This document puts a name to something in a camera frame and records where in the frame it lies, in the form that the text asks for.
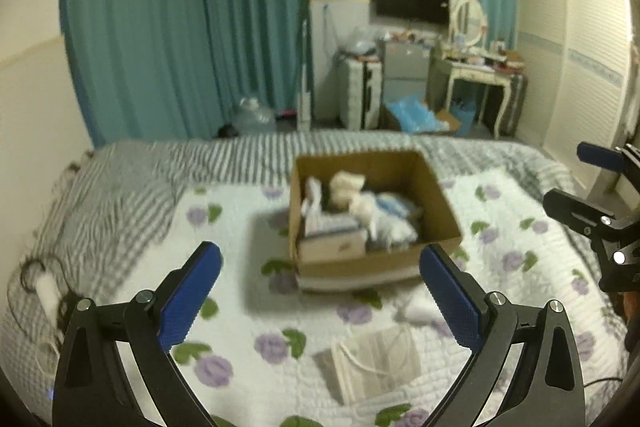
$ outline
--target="bolt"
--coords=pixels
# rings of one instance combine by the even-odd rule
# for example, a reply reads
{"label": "bolt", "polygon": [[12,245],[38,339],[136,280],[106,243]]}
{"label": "bolt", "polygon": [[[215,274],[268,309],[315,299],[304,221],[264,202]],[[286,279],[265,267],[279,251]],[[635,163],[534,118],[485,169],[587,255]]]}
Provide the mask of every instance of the bolt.
{"label": "bolt", "polygon": [[613,253],[613,261],[616,264],[625,264],[625,254],[620,250]]}
{"label": "bolt", "polygon": [[489,300],[496,306],[502,306],[505,302],[507,302],[507,298],[500,292],[491,292],[489,294]]}
{"label": "bolt", "polygon": [[549,307],[556,313],[562,313],[562,311],[564,311],[564,306],[562,306],[562,302],[560,301],[549,302]]}
{"label": "bolt", "polygon": [[154,293],[151,290],[142,290],[137,293],[136,301],[140,304],[146,304],[154,298]]}
{"label": "bolt", "polygon": [[78,311],[84,312],[87,311],[91,307],[91,301],[89,299],[82,299],[78,302]]}

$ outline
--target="wardrobe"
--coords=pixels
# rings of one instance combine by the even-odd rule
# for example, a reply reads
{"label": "wardrobe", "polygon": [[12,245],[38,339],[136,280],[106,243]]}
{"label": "wardrobe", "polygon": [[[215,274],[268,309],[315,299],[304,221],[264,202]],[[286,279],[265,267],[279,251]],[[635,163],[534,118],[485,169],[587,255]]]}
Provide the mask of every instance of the wardrobe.
{"label": "wardrobe", "polygon": [[529,88],[516,136],[565,164],[589,192],[581,141],[612,146],[631,67],[629,0],[520,0],[517,49]]}

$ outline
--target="cardboard box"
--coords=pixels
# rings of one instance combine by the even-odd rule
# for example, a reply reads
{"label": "cardboard box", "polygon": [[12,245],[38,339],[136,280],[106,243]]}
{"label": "cardboard box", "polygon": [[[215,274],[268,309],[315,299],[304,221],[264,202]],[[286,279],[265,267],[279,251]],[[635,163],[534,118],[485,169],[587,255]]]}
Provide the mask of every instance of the cardboard box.
{"label": "cardboard box", "polygon": [[[359,259],[327,263],[301,263],[298,241],[302,238],[300,206],[305,181],[319,179],[323,187],[338,171],[364,174],[365,190],[398,192],[424,209],[418,244],[406,250],[367,252]],[[460,228],[436,176],[416,151],[370,151],[344,155],[299,156],[291,175],[289,207],[289,257],[303,289],[351,291],[394,280],[419,276],[420,252],[437,243],[451,253],[462,240]]]}
{"label": "cardboard box", "polygon": [[[426,102],[422,102],[422,103],[424,104],[424,107],[427,107],[427,108],[429,107]],[[446,109],[443,109],[437,112],[436,118],[440,121],[448,122],[449,130],[444,132],[424,132],[419,134],[421,135],[436,134],[439,136],[453,136],[455,135],[455,133],[457,133],[458,129],[460,129],[460,122],[455,117],[453,117],[453,115]],[[398,120],[396,120],[396,117],[394,117],[394,115],[391,113],[391,111],[389,111],[386,108],[385,105],[383,105],[380,108],[380,129],[387,129],[389,131],[402,132],[402,129],[400,127]]]}

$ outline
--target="green leaf print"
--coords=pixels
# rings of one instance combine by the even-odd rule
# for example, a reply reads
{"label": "green leaf print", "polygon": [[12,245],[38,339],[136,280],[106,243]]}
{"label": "green leaf print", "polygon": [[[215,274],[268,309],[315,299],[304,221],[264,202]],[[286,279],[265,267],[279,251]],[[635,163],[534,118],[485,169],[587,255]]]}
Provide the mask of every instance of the green leaf print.
{"label": "green leaf print", "polygon": [[211,419],[213,420],[213,422],[218,426],[218,427],[236,427],[235,425],[233,425],[231,422],[225,420],[224,418],[220,418],[220,416],[215,416],[215,415],[210,415]]}
{"label": "green leaf print", "polygon": [[209,224],[214,223],[222,214],[222,207],[219,204],[209,205]]}
{"label": "green leaf print", "polygon": [[211,346],[208,344],[185,342],[174,347],[172,356],[178,365],[187,365],[191,357],[198,360],[201,354],[210,352]]}
{"label": "green leaf print", "polygon": [[533,222],[536,220],[535,217],[528,217],[527,219],[523,219],[520,222],[520,229],[521,230],[529,230],[529,227],[531,225],[533,225]]}
{"label": "green leaf print", "polygon": [[270,259],[262,265],[260,272],[262,275],[271,275],[284,270],[293,270],[293,265],[284,259]]}
{"label": "green leaf print", "polygon": [[483,232],[484,230],[489,228],[489,223],[485,223],[484,221],[474,221],[471,224],[471,233],[476,235],[476,233]]}
{"label": "green leaf print", "polygon": [[484,189],[482,189],[482,187],[476,188],[476,198],[482,201],[482,203],[486,203],[486,196],[484,195]]}
{"label": "green leaf print", "polygon": [[410,403],[403,403],[393,407],[387,407],[376,415],[376,425],[378,427],[389,427],[392,422],[397,422],[402,415],[411,410]]}
{"label": "green leaf print", "polygon": [[372,288],[353,292],[353,298],[377,310],[382,309],[382,298],[380,298],[380,294]]}
{"label": "green leaf print", "polygon": [[280,427],[322,427],[322,424],[302,416],[289,416],[280,424]]}
{"label": "green leaf print", "polygon": [[282,330],[282,334],[291,348],[291,356],[296,360],[299,359],[305,352],[306,335],[302,331],[292,329]]}
{"label": "green leaf print", "polygon": [[462,259],[463,261],[469,262],[469,254],[466,253],[466,250],[462,247],[457,247],[453,252],[451,252],[452,259]]}
{"label": "green leaf print", "polygon": [[538,262],[538,256],[532,251],[528,251],[526,254],[524,254],[524,263],[522,264],[522,271],[528,272],[536,265],[537,262]]}
{"label": "green leaf print", "polygon": [[200,308],[200,317],[205,320],[208,320],[212,317],[215,317],[218,314],[219,308],[218,303],[215,302],[211,297],[207,297],[204,300],[204,304],[202,308]]}

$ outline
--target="suitcase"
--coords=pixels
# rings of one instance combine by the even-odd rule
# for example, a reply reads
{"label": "suitcase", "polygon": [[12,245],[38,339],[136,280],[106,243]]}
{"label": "suitcase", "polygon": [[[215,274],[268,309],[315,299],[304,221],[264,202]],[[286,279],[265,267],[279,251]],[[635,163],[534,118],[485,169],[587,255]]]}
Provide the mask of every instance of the suitcase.
{"label": "suitcase", "polygon": [[[515,136],[518,122],[522,115],[522,105],[524,104],[524,97],[527,94],[528,84],[529,79],[524,74],[515,73],[511,75],[511,100],[502,117],[500,136]],[[488,91],[482,123],[491,131],[494,129],[495,120],[498,118],[498,111],[500,111],[502,92],[503,89],[499,86],[491,86]]]}
{"label": "suitcase", "polygon": [[351,131],[376,129],[380,118],[382,65],[345,58],[337,67],[340,121]]}

